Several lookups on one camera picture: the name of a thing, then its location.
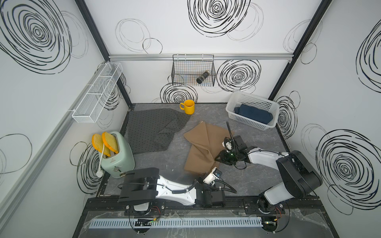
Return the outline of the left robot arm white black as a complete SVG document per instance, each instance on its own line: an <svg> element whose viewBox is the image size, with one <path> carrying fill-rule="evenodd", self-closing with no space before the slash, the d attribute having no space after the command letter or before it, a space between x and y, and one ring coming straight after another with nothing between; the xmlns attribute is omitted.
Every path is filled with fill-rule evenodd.
<svg viewBox="0 0 381 238"><path fill-rule="evenodd" d="M144 206L144 210L157 200L173 201L186 207L224 206L225 193L236 194L237 190L221 176L222 172L213 168L205 178L198 178L187 185L164 178L158 168L128 171L120 184L118 202L129 207Z"/></svg>

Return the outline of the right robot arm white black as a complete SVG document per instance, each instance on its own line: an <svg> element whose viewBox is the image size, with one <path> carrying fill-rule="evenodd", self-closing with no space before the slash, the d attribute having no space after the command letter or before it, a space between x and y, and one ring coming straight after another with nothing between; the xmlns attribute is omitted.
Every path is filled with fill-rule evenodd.
<svg viewBox="0 0 381 238"><path fill-rule="evenodd" d="M292 198L302 199L322 185L322 178L305 156L298 150L274 152L255 146L247 146L240 136L226 137L223 150L215 161L236 166L242 161L247 164L260 164L279 171L282 182L259 195L259 210L269 214L275 206Z"/></svg>

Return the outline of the tan brown skirt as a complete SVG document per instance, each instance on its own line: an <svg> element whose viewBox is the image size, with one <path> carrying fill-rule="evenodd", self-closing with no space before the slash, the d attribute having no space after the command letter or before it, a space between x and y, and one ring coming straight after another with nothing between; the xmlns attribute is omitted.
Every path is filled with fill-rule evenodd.
<svg viewBox="0 0 381 238"><path fill-rule="evenodd" d="M215 158L224 150L223 141L229 137L229 131L205 122L200 122L192 130L184 134L191 148L184 170L193 174L204 175L219 166Z"/></svg>

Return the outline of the white perforated plastic basket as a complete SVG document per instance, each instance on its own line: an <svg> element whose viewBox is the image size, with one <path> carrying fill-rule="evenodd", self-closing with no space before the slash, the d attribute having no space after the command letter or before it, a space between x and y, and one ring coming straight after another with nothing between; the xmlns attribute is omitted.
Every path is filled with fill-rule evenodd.
<svg viewBox="0 0 381 238"><path fill-rule="evenodd" d="M249 119L247 117L238 115L234 112L234 109L239 108L242 105L247 105L264 110L270 113L273 116L273 119L268 124L263 124L258 121ZM228 117L232 120L265 131L276 126L279 117L280 106L277 102L253 94L237 91L234 92L230 97L226 105L226 112L228 113Z"/></svg>

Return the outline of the blue denim skirt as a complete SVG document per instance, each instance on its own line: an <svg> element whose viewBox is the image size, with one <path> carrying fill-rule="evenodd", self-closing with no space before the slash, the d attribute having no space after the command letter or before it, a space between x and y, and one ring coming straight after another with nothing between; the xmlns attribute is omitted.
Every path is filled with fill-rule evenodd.
<svg viewBox="0 0 381 238"><path fill-rule="evenodd" d="M244 104L235 107L234 113L266 125L273 120L270 112Z"/></svg>

